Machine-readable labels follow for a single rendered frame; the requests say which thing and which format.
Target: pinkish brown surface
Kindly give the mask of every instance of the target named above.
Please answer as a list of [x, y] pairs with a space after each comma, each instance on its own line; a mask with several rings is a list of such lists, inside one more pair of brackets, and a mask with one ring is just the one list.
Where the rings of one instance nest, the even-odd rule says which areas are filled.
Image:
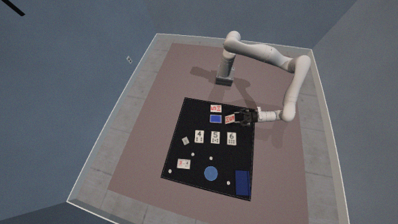
[[208, 223], [308, 223], [298, 112], [290, 123], [255, 124], [251, 201], [161, 178], [185, 97], [282, 109], [292, 74], [237, 55], [233, 85], [214, 85], [221, 55], [222, 48], [171, 46], [108, 189]]

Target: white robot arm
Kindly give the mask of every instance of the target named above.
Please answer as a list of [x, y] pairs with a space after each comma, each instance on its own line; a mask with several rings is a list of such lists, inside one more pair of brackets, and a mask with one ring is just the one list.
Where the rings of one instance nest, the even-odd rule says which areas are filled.
[[231, 31], [228, 33], [224, 42], [223, 60], [218, 70], [218, 78], [228, 78], [235, 54], [247, 56], [278, 66], [290, 73], [295, 73], [292, 83], [287, 88], [283, 99], [283, 110], [261, 111], [261, 108], [257, 107], [257, 116], [255, 116], [258, 119], [257, 122], [278, 120], [286, 122], [292, 121], [295, 118], [296, 102], [301, 85], [311, 65], [310, 58], [307, 55], [289, 58], [283, 56], [277, 49], [266, 44], [244, 44], [240, 42], [240, 34], [237, 31]]

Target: blue circle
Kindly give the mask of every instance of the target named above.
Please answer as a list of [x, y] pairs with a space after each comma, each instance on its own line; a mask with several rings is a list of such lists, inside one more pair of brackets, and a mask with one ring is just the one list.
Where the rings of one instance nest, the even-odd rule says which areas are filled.
[[214, 166], [208, 166], [204, 170], [204, 177], [209, 181], [215, 180], [217, 178], [217, 176], [218, 176], [218, 172]]

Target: black mat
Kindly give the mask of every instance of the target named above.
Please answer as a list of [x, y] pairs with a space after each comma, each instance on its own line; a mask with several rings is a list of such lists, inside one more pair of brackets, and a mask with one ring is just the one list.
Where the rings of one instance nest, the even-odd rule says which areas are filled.
[[[211, 105], [221, 105], [222, 112], [210, 112]], [[243, 108], [185, 98], [161, 177], [250, 201], [254, 123], [248, 127], [225, 124], [225, 116]], [[221, 115], [221, 123], [211, 123], [210, 115]], [[204, 131], [204, 134], [196, 136], [195, 131]], [[219, 144], [211, 143], [212, 131], [220, 132]], [[236, 133], [236, 145], [227, 144], [228, 138], [233, 137], [227, 136], [228, 133]], [[203, 143], [196, 143], [195, 136], [203, 137]], [[179, 159], [183, 161], [177, 168]]]

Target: white card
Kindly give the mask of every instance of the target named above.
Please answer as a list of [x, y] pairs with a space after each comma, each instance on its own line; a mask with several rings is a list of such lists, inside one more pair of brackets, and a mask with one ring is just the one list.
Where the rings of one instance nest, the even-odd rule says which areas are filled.
[[211, 143], [213, 143], [213, 144], [219, 144], [220, 143], [220, 132], [219, 131], [212, 131]]
[[221, 113], [221, 105], [211, 105], [210, 112]]
[[227, 133], [227, 144], [236, 145], [236, 133]]
[[235, 122], [235, 114], [226, 116], [226, 124]]
[[195, 143], [203, 143], [204, 131], [195, 130]]
[[178, 169], [190, 169], [190, 160], [185, 160], [183, 158], [179, 158], [177, 162]]
[[184, 145], [189, 144], [188, 137], [183, 138], [183, 139], [182, 139], [182, 142], [184, 143]]

